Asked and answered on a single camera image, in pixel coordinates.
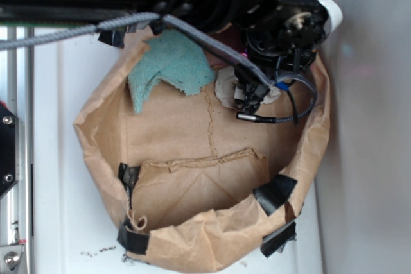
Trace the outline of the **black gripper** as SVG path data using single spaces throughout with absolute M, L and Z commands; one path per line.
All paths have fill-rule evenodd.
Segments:
M 307 71 L 326 39 L 329 14 L 319 0 L 240 0 L 233 23 L 248 57 L 265 69 Z

